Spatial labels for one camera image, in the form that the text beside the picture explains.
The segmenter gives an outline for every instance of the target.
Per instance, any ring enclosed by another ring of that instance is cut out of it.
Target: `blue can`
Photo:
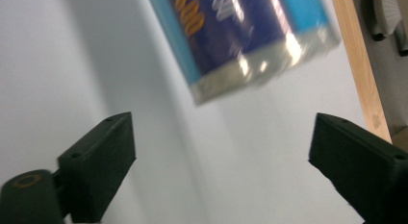
[[[151,0],[196,104],[338,43],[320,0]]]

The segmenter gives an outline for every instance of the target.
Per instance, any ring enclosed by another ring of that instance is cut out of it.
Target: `blurry can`
[[[150,0],[196,104],[327,52],[320,0]]]

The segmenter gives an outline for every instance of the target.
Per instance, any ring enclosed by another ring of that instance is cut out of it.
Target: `wooden board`
[[[391,142],[353,0],[333,0],[367,128]]]

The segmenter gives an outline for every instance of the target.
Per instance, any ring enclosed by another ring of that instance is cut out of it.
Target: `white surface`
[[[147,0],[0,0],[0,184],[126,111],[138,159],[104,223],[363,222],[307,162],[316,112],[364,124],[343,45],[196,108]]]
[[[384,37],[394,33],[401,22],[397,0],[374,0],[375,17]]]

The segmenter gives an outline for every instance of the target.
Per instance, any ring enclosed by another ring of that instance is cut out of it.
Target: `black object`
[[[35,170],[3,185],[0,223],[100,222],[136,159],[132,115],[100,122],[58,157],[54,174]]]
[[[401,57],[408,57],[408,50],[400,50],[399,56]]]
[[[372,39],[375,40],[375,41],[381,41],[381,40],[384,40],[385,37],[384,37],[383,34],[376,34],[376,35],[372,36]]]
[[[367,224],[408,223],[408,154],[357,125],[319,113],[310,163]]]

